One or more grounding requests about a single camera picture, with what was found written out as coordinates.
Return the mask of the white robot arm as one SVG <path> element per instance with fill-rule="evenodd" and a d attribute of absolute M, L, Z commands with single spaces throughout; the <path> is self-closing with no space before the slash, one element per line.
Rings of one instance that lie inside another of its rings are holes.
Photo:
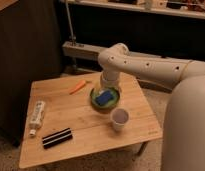
<path fill-rule="evenodd" d="M 172 90 L 164 125 L 161 171 L 205 171 L 205 62 L 132 57 L 123 43 L 98 55 L 104 87 L 116 86 L 124 72 Z"/>

